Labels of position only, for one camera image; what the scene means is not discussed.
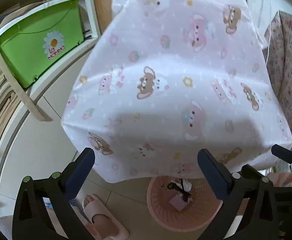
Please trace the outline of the white tissue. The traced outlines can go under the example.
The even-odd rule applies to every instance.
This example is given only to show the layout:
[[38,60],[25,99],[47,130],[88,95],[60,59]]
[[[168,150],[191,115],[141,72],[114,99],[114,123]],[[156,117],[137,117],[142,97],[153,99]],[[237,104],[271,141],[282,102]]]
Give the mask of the white tissue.
[[175,183],[179,189],[188,193],[188,196],[186,196],[182,192],[179,192],[178,195],[183,199],[184,202],[190,203],[193,200],[190,194],[190,191],[192,189],[192,183],[189,182],[188,180],[181,178],[177,179]]

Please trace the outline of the pink cartoon bear bedsheet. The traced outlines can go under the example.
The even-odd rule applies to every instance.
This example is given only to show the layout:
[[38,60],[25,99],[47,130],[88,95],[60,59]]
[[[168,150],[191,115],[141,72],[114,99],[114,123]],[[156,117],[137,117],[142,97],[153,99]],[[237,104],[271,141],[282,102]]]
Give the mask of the pink cartoon bear bedsheet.
[[198,178],[203,148],[262,169],[292,147],[245,0],[112,0],[112,13],[61,121],[105,181]]

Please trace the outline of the green plastic storage box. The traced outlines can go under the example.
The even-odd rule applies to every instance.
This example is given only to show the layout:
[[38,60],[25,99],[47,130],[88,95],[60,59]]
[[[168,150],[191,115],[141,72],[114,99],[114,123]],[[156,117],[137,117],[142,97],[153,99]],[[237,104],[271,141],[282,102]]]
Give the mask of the green plastic storage box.
[[51,0],[0,27],[0,53],[27,88],[84,41],[79,0]]

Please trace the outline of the pink plastic trash basket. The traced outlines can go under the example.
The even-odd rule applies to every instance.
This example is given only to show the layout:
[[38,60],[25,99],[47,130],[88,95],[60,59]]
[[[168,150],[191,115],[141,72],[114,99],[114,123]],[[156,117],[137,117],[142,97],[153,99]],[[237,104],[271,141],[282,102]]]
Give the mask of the pink plastic trash basket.
[[204,178],[154,177],[147,190],[147,206],[160,226],[192,232],[208,225],[222,206]]

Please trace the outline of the patterned quilt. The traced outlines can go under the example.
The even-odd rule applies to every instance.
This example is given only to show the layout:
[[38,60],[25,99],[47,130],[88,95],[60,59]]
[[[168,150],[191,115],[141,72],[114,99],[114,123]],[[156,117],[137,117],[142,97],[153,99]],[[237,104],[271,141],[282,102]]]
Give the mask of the patterned quilt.
[[268,74],[292,133],[292,15],[278,11],[264,37],[269,43]]

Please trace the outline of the black plastic spoon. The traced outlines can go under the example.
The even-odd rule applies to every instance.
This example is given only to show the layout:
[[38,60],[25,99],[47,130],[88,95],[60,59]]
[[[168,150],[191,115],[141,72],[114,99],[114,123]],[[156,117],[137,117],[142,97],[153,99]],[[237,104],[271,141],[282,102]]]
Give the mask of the black plastic spoon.
[[182,187],[179,187],[177,184],[175,183],[169,183],[167,185],[167,188],[170,190],[176,190],[179,193],[182,194],[182,199],[184,202],[188,202],[189,198],[191,197],[191,194],[188,193],[187,191],[185,191]]

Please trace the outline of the pink slipper on foot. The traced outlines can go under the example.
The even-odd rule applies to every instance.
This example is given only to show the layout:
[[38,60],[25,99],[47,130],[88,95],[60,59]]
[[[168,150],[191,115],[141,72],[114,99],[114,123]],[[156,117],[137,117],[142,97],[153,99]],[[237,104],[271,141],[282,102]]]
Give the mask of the pink slipper on foot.
[[129,237],[128,230],[96,195],[87,194],[85,196],[83,212],[89,221],[86,224],[86,229],[95,239],[125,240]]

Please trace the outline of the white wooden shelf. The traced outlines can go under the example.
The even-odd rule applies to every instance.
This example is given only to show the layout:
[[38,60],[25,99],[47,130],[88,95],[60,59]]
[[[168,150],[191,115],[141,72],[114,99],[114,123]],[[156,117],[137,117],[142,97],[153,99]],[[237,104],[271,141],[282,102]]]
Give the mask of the white wooden shelf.
[[84,40],[48,68],[28,89],[45,117],[37,120],[20,103],[0,138],[0,217],[13,214],[22,179],[47,178],[62,171],[76,155],[61,127],[70,90],[89,52],[100,37],[94,0],[80,0]]

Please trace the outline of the purple small wrapper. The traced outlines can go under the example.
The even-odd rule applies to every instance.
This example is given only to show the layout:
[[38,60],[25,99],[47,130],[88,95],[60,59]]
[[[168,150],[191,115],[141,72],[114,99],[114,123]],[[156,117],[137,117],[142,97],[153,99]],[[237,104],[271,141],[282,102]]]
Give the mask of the purple small wrapper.
[[184,202],[182,197],[177,194],[169,200],[169,204],[172,205],[177,211],[181,212],[188,203]]

